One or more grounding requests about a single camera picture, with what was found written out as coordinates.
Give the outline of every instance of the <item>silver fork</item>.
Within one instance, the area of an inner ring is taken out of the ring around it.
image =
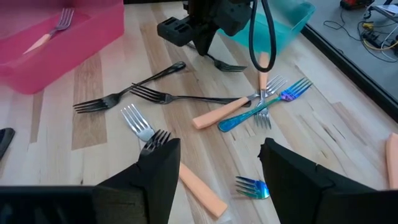
[[[37,47],[40,47],[41,45],[49,41],[57,31],[67,29],[72,22],[74,12],[75,10],[73,8],[63,8],[60,20],[58,21],[58,24],[54,27],[54,29],[52,29],[48,34],[44,34],[39,40],[37,40],[32,46],[30,46],[29,49],[24,52],[24,54],[36,49]]]
[[[282,87],[286,83],[287,83],[286,79],[277,75],[271,81],[268,82],[268,86],[267,86],[267,77],[260,75],[261,99],[256,107],[260,107],[260,106],[266,104],[267,103],[266,98],[273,95],[280,87]],[[257,126],[263,127],[263,125],[264,125],[266,128],[268,126],[269,129],[271,129],[271,121],[269,119],[268,108],[264,108],[260,112],[256,113],[254,115],[254,121],[256,122]]]
[[[155,134],[149,123],[142,117],[137,108],[131,104],[120,110],[132,131],[143,141],[148,141]]]

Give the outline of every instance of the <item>rainbow fork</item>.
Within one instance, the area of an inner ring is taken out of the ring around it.
[[[278,101],[293,101],[297,99],[299,96],[301,96],[310,86],[312,85],[312,82],[308,80],[307,78],[302,78],[296,83],[294,83],[291,87],[287,88],[286,90],[282,91],[282,93],[279,94],[279,96],[273,100],[270,100],[268,103],[256,107],[251,111],[248,111],[246,113],[243,113],[241,115],[237,115],[232,118],[225,119],[218,123],[218,129],[220,129],[222,132],[227,132],[235,128],[237,125],[248,119],[250,116],[254,115],[258,111],[270,106],[273,103],[276,103]]]

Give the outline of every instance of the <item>pink container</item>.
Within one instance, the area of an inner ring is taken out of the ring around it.
[[[71,26],[24,52],[74,7]],[[0,0],[0,85],[33,94],[124,32],[122,0]]]

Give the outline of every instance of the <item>metal fork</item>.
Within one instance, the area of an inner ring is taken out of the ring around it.
[[[156,133],[147,141],[139,154],[139,159],[148,156],[155,149],[163,146],[170,138],[171,133],[157,130]]]
[[[187,47],[190,47],[191,49],[196,50],[196,47],[191,44],[187,43]],[[206,53],[206,56],[211,58],[214,62],[214,66],[222,71],[222,72],[242,72],[247,68],[247,66],[240,66],[240,65],[230,65],[228,63],[225,63],[223,61],[220,61],[218,59],[215,59],[213,56],[211,56],[209,53]]]
[[[274,77],[271,81],[268,82],[268,85],[264,87],[266,89],[265,91],[261,89],[261,99],[256,107],[266,104],[266,98],[273,95],[280,87],[282,87],[286,83],[287,80],[282,78],[281,76],[277,75],[276,77]],[[268,126],[269,129],[271,129],[271,121],[269,120],[268,108],[264,108],[256,113],[254,115],[254,120],[257,126],[263,127],[264,125],[266,128]]]
[[[236,191],[245,196],[254,199],[265,199],[269,197],[269,191],[265,182],[261,180],[252,180],[246,177],[237,176]]]
[[[151,128],[149,123],[142,117],[141,113],[137,110],[134,104],[127,106],[120,110],[129,124],[132,131],[143,141],[148,141],[154,134],[155,131]]]
[[[31,50],[36,49],[37,47],[40,47],[41,45],[49,41],[57,31],[67,29],[72,22],[72,17],[74,12],[75,10],[73,8],[63,8],[60,20],[58,21],[58,24],[54,27],[54,29],[52,29],[48,34],[44,34],[38,41],[36,41],[32,46],[30,46],[29,49],[27,49],[24,52],[24,54],[30,52]]]
[[[144,81],[139,82],[137,85],[142,85],[145,84],[149,81],[152,80],[157,80],[159,78],[162,78],[166,75],[170,75],[171,73],[178,72],[183,70],[187,65],[184,62],[177,62],[170,66],[169,68],[166,68],[165,70],[159,72],[158,74],[145,79]],[[119,93],[113,93],[108,96],[104,96],[100,99],[96,100],[90,100],[87,102],[82,102],[78,103],[76,105],[73,105],[77,113],[91,113],[95,111],[102,111],[102,110],[107,110],[110,109],[114,106],[116,106],[119,102],[121,97],[127,93],[128,91],[134,89],[136,86],[132,85],[124,90],[120,91]]]
[[[301,96],[308,88],[312,86],[312,82],[308,80],[307,78],[302,78],[296,83],[294,83],[291,87],[288,89],[284,90],[280,95],[273,99],[270,100],[270,102],[260,106],[256,107],[251,111],[248,111],[246,113],[243,113],[241,115],[237,115],[232,118],[225,119],[218,123],[218,129],[220,129],[223,132],[230,131],[231,129],[235,128],[237,125],[242,123],[243,121],[247,120],[250,118],[250,116],[254,115],[258,111],[270,106],[273,103],[276,103],[278,101],[293,101],[297,99],[299,96]]]
[[[155,91],[150,88],[147,88],[144,86],[138,86],[138,85],[133,90],[131,90],[131,93],[135,94],[145,100],[151,101],[153,103],[158,103],[158,104],[168,104],[174,100],[181,100],[181,99],[200,100],[200,101],[206,101],[206,102],[228,104],[228,103],[233,102],[238,99],[238,98],[209,98],[209,97],[199,97],[199,96],[173,96],[168,93],[162,93],[162,92]],[[248,101],[243,106],[250,107],[250,105],[251,105],[251,101]]]

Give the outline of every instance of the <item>orange handle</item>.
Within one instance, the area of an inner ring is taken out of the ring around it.
[[[192,123],[195,128],[201,129],[205,127],[209,127],[210,125],[216,123],[217,121],[225,118],[232,112],[236,111],[243,104],[247,103],[249,98],[242,97],[234,102],[230,102],[227,105],[224,105],[218,109],[205,113],[199,117],[193,118]]]
[[[214,191],[182,163],[180,163],[180,178],[199,202],[215,217],[219,218],[228,208],[228,205]]]
[[[24,54],[27,52],[30,52],[31,50],[36,49],[37,47],[40,47],[41,45],[45,44],[47,41],[49,41],[51,38],[50,34],[44,34],[39,40],[37,40],[32,46],[27,49]]]
[[[386,141],[387,170],[391,189],[398,189],[398,134],[392,133]]]
[[[260,66],[263,68],[268,67],[268,65],[269,65],[268,53],[260,54],[259,63],[260,63]],[[259,72],[259,74],[260,74],[260,90],[266,90],[267,82],[268,82],[268,72]]]

